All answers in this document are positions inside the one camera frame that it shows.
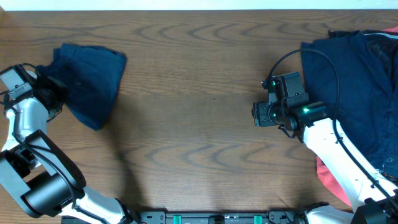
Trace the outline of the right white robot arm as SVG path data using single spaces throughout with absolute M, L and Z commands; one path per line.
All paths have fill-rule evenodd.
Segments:
M 314 205 L 299 212 L 295 223 L 397 223 L 397 186 L 358 151 L 340 123 L 325 113 L 322 102 L 285 109 L 282 103 L 258 102 L 252 107 L 254 124 L 277 125 L 293 133 L 326 165 L 346 194 L 352 211 Z

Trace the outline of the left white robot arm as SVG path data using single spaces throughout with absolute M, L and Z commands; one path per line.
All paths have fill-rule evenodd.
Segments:
M 87 186 L 77 165 L 47 136 L 49 117 L 67 89 L 30 75 L 1 75 L 8 137 L 1 150 L 1 185 L 29 216 L 72 217 L 88 223 L 139 223 L 116 198 Z

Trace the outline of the dark blue denim shorts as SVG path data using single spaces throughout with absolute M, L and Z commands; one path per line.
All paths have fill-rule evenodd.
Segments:
M 66 86 L 70 111 L 81 123 L 97 131 L 111 114 L 126 64 L 126 55 L 113 49 L 62 44 L 53 50 L 53 62 L 37 69 Z

